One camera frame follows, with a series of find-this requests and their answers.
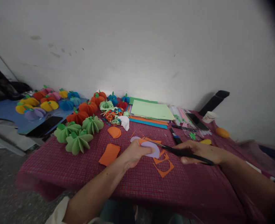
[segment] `black cylinder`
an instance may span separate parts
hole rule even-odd
[[[207,111],[213,111],[227,96],[230,95],[230,92],[219,90],[206,105],[200,110],[199,115],[205,116]]]

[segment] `green paper pumpkin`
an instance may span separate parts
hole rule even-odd
[[[82,122],[82,128],[87,130],[88,134],[98,133],[104,127],[103,121],[99,120],[97,116],[86,118]]]
[[[100,110],[102,112],[106,111],[106,109],[110,108],[110,107],[113,107],[113,104],[112,104],[111,101],[105,100],[105,101],[103,101],[103,102],[100,103]]]
[[[59,143],[67,143],[66,138],[72,133],[79,133],[81,125],[75,124],[74,121],[67,123],[67,125],[59,124],[57,129],[54,131],[54,135]]]
[[[66,151],[77,155],[80,151],[84,153],[83,148],[90,148],[88,142],[93,139],[91,134],[87,134],[85,130],[79,130],[79,133],[76,134],[72,132],[69,137],[66,138],[67,145]]]

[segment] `smartphone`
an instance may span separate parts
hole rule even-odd
[[[195,114],[186,113],[186,115],[198,129],[209,131],[209,128],[207,128]]]
[[[38,127],[29,132],[26,137],[30,138],[40,138],[45,135],[50,129],[52,129],[57,123],[59,123],[62,117],[50,117]]]

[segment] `white cloth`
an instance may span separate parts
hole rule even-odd
[[[68,202],[70,198],[64,197],[57,205],[52,215],[47,219],[46,224],[66,224],[63,222]],[[88,224],[112,224],[111,222],[105,222],[102,219],[96,217],[92,219]]]

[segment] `table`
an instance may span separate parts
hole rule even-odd
[[[213,145],[225,148],[260,168],[248,155],[240,153],[234,141],[217,136],[215,123],[207,126],[213,135],[205,137],[211,139]],[[17,186],[36,191],[49,201],[66,189],[79,190],[104,170],[105,166],[98,161],[107,144],[120,146],[121,154],[129,146],[134,131],[134,136],[144,135],[152,140],[162,140],[163,144],[175,145],[170,130],[130,122],[128,132],[122,128],[122,135],[113,139],[107,132],[109,127],[105,124],[89,142],[91,148],[76,156],[66,152],[65,144],[52,137],[22,165],[17,175]],[[188,140],[183,130],[174,128],[174,131],[182,141]],[[177,156],[168,154],[175,168],[165,178],[159,175],[153,159],[143,156],[135,168],[126,172],[112,198],[127,198],[145,206],[164,205],[185,217],[199,218],[204,223],[245,223],[249,218],[261,219],[261,214],[246,197],[237,197],[219,166],[184,166]],[[168,162],[165,162],[159,167],[162,171],[169,168]]]

